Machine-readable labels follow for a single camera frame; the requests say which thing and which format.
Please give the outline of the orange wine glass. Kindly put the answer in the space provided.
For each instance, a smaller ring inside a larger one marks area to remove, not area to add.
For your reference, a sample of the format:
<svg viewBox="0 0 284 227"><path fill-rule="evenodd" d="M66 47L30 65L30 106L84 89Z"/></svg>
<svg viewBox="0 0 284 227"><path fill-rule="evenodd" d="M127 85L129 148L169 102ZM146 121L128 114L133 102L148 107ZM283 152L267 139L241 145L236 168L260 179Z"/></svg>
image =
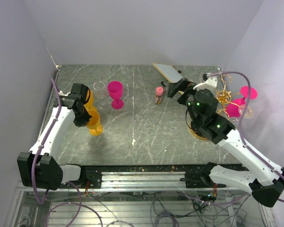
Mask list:
<svg viewBox="0 0 284 227"><path fill-rule="evenodd" d="M88 110L88 114L91 116L91 118L89 119L86 127L92 136L99 136L103 131L103 127L100 123L100 115L95 110Z"/></svg>
<svg viewBox="0 0 284 227"><path fill-rule="evenodd" d="M87 91L87 95L86 95L86 101L84 104L84 107L87 111L89 110L93 110L93 111L97 111L97 108L94 106L94 98L93 98L93 93L91 91L91 89L88 89Z"/></svg>

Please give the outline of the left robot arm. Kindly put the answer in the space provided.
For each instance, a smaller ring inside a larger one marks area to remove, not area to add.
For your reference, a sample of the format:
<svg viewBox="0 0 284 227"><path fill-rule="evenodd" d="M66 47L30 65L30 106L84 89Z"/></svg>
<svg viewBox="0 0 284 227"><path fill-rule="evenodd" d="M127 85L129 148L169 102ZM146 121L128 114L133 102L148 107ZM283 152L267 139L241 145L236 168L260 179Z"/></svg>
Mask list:
<svg viewBox="0 0 284 227"><path fill-rule="evenodd" d="M17 164L24 186L57 190L68 181L77 188L87 183L85 166L57 163L61 142L72 124L88 128L93 135L102 132L99 114L93 106L92 91L80 83L74 83L69 94L58 94L41 136L29 152L19 154Z"/></svg>

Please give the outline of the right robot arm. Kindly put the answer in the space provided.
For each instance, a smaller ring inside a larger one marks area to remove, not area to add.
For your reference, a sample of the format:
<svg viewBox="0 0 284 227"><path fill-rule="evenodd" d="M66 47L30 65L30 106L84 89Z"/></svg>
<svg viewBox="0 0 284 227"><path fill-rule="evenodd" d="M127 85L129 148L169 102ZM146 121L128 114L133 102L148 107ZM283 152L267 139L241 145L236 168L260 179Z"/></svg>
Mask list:
<svg viewBox="0 0 284 227"><path fill-rule="evenodd" d="M179 91L182 95L177 102L186 106L186 113L191 118L191 130L231 153L247 168L246 171L236 171L208 163L199 175L200 184L204 187L214 183L229 185L250 193L263 206L274 207L284 191L284 167L255 149L238 128L217 113L219 101L206 82L196 84L182 78L169 83L169 98Z"/></svg>

